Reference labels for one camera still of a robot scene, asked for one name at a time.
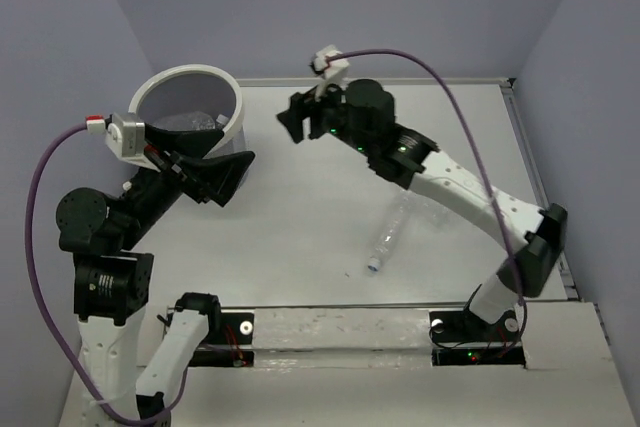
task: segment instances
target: clear plastic bottle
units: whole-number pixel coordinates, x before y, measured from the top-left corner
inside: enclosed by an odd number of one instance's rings
[[[367,262],[367,268],[371,272],[379,272],[391,257],[400,233],[411,215],[414,195],[405,190],[396,195],[389,211],[388,220]]]

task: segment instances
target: purple cable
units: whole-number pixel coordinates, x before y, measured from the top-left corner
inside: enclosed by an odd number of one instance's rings
[[[33,178],[31,179],[31,185],[29,187],[29,195],[27,196],[27,213],[25,217],[24,223],[24,249],[25,254],[27,256],[27,273],[29,274],[29,282],[31,284],[31,290],[33,291],[33,297],[35,298],[36,304],[38,306],[38,310],[42,315],[42,319],[44,323],[47,325],[49,332],[53,335],[53,338],[56,340],[62,352],[64,353],[67,360],[71,363],[74,370],[82,380],[82,383],[87,388],[87,390],[91,393],[91,395],[98,401],[103,401],[104,397],[100,394],[100,391],[95,386],[91,377],[84,370],[82,364],[78,360],[76,354],[73,352],[67,341],[62,336],[62,333],[58,329],[55,321],[51,317],[51,313],[47,308],[47,304],[42,296],[42,290],[40,289],[40,282],[38,282],[38,273],[36,272],[36,263],[33,255],[33,212],[36,204],[36,194],[38,193],[38,185],[40,184],[40,179],[42,177],[42,173],[44,172],[44,168],[47,165],[47,162],[55,152],[55,150],[69,137],[78,132],[82,132],[83,130],[87,130],[87,125],[85,123],[78,124],[66,132],[60,134],[52,143],[47,147],[47,149],[42,154],[40,161],[36,167],[35,172],[33,173]],[[151,425],[159,420],[164,420],[165,416],[173,410],[173,408],[178,405],[182,395],[184,394],[184,388],[187,380],[187,371],[185,370],[184,375],[182,376],[182,383],[180,384],[180,390],[178,391],[178,395],[176,399],[173,401],[171,405],[169,405],[166,409],[164,409],[159,414],[154,415],[153,417],[149,417],[144,420],[131,420],[122,417],[118,414],[109,404],[101,404],[100,407],[104,412],[111,417],[116,422],[127,425],[130,427],[140,427],[145,425]]]
[[[516,284],[516,292],[518,294],[518,304],[520,304],[523,309],[522,326],[520,327],[520,330],[518,331],[518,334],[514,339],[514,341],[511,343],[511,345],[508,348],[505,349],[504,353],[506,353],[507,351],[515,347],[515,345],[522,338],[522,333],[524,332],[524,329],[527,325],[527,317],[528,317],[527,304],[525,302],[524,295],[523,295],[522,277],[520,276],[520,272],[518,271],[518,267],[515,263],[513,246],[511,245],[511,240],[509,239],[507,226],[505,225],[504,219],[502,218],[502,215],[500,213],[500,206],[498,205],[498,201],[493,195],[493,189],[491,187],[491,182],[489,181],[489,175],[487,174],[487,169],[485,168],[484,162],[480,157],[480,151],[478,150],[476,141],[474,140],[473,135],[471,134],[471,129],[469,128],[469,124],[467,123],[467,120],[462,114],[462,110],[458,105],[458,101],[456,100],[455,96],[453,95],[453,92],[451,92],[451,89],[449,89],[449,86],[444,81],[444,79],[440,77],[440,75],[435,70],[433,70],[429,65],[427,65],[426,63],[424,63],[422,60],[420,60],[414,55],[408,54],[406,52],[402,52],[401,50],[394,50],[394,49],[365,49],[365,50],[355,50],[353,52],[344,52],[342,54],[327,57],[326,60],[328,63],[330,63],[331,61],[334,61],[334,60],[348,59],[351,57],[362,57],[366,55],[395,55],[397,57],[403,57],[407,60],[410,60],[411,62],[418,64],[424,70],[429,72],[431,77],[433,77],[435,81],[440,85],[440,87],[442,87],[445,94],[447,94],[447,97],[449,98],[451,105],[453,106],[453,110],[458,116],[458,120],[460,122],[460,125],[462,126],[462,130],[464,131],[464,134],[467,137],[467,142],[469,143],[469,147],[471,147],[471,152],[473,153],[473,157],[476,161],[476,164],[478,165],[478,170],[480,171],[480,177],[482,178],[482,183],[484,185],[485,190],[487,191],[487,196],[489,197],[491,201],[491,206],[493,207],[493,211],[496,214],[496,220],[498,221],[498,226],[500,227],[500,233],[502,234],[502,238],[504,240],[504,249],[507,251],[507,262],[509,262],[509,266],[511,268],[511,274],[513,275],[513,278]]]

